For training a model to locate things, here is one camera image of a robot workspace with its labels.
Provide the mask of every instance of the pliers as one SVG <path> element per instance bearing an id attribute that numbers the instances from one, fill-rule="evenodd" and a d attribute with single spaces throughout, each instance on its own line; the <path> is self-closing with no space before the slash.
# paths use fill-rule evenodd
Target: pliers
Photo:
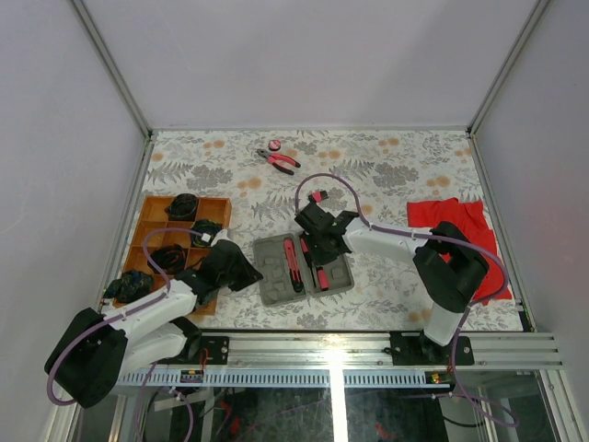
<path id="1" fill-rule="evenodd" d="M 290 169 L 279 166 L 278 164 L 276 164 L 276 161 L 284 161 L 285 163 L 288 163 L 291 166 L 295 166 L 296 168 L 301 167 L 301 165 L 297 161 L 293 160 L 290 157 L 287 157 L 286 155 L 273 154 L 272 152 L 268 152 L 264 149 L 258 149 L 256 152 L 259 156 L 261 156 L 262 158 L 266 158 L 270 164 L 272 164 L 282 173 L 285 173 L 287 175 L 294 175 L 295 173 Z"/>

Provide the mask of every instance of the small pink object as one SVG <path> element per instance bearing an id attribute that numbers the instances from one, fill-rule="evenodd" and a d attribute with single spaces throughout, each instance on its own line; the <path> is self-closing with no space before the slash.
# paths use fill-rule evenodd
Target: small pink object
<path id="1" fill-rule="evenodd" d="M 268 143 L 268 148 L 272 151 L 272 152 L 276 152 L 278 150 L 280 150 L 280 141 L 278 140 L 271 140 Z"/>

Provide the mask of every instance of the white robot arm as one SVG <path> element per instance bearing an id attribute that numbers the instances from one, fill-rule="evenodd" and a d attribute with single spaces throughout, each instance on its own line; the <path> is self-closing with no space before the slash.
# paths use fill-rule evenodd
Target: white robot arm
<path id="1" fill-rule="evenodd" d="M 388 226 L 392 227 L 391 230 L 407 232 L 407 235 L 383 233 L 367 226 L 355 212 L 343 211 L 334 217 L 313 200 L 294 220 L 305 230 L 306 244 L 317 265 L 353 252 L 374 253 L 415 265 L 433 300 L 432 315 L 423 333 L 440 346 L 450 343 L 468 303 L 489 270 L 489 265 L 477 251 L 413 237 L 415 233 L 433 232 L 437 236 L 468 242 L 451 223 L 440 223 L 434 229 Z M 442 255 L 448 255 L 449 261 L 446 262 Z"/>
<path id="2" fill-rule="evenodd" d="M 190 361 L 201 348 L 202 333 L 184 317 L 221 289 L 239 291 L 261 278 L 235 242 L 217 239 L 199 269 L 177 273 L 169 291 L 160 288 L 104 316 L 92 308 L 79 312 L 45 363 L 45 372 L 50 374 L 72 342 L 94 328 L 55 372 L 55 380 L 82 407 L 91 407 L 121 375 L 170 357 Z"/>

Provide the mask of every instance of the floor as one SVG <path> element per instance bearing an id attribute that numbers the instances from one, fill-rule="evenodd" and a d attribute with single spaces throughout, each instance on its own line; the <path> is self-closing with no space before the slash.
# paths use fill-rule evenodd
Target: floor
<path id="1" fill-rule="evenodd" d="M 302 164 L 293 177 L 256 155 L 256 149 L 272 139 L 281 140 L 281 153 Z M 230 198 L 234 240 L 253 261 L 255 238 L 299 229 L 294 221 L 295 188 L 304 177 L 326 171 L 349 181 L 360 194 L 363 211 L 375 222 L 406 226 L 408 201 L 483 198 L 467 139 L 459 131 L 161 132 L 142 198 L 182 192 Z M 328 191 L 329 199 L 322 204 L 327 210 L 353 210 L 351 195 L 336 182 L 314 179 L 303 194 L 316 190 Z M 350 255 L 349 261 L 355 280 L 349 292 L 265 308 L 254 285 L 220 296 L 215 314 L 198 319 L 199 325 L 306 330 L 422 327 L 432 301 L 415 269 L 363 253 Z M 497 300 L 476 306 L 465 328 L 521 331 L 522 325 L 514 302 Z"/>

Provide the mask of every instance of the gray tool case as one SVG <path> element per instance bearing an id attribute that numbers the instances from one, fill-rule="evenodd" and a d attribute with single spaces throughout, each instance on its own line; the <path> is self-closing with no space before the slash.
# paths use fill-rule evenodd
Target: gray tool case
<path id="1" fill-rule="evenodd" d="M 322 266 L 328 278 L 329 290 L 321 291 L 315 270 L 313 275 L 317 286 L 313 286 L 311 269 L 306 265 L 303 249 L 301 248 L 299 238 L 301 233 L 286 233 L 254 241 L 256 269 L 264 275 L 264 279 L 260 281 L 261 302 L 264 306 L 281 306 L 289 302 L 306 299 L 308 296 L 335 295 L 353 288 L 352 272 L 345 255 L 341 255 L 334 262 Z M 296 261 L 305 286 L 299 293 L 296 293 L 293 288 L 284 251 L 284 240 L 287 238 L 290 238 L 294 243 Z"/>

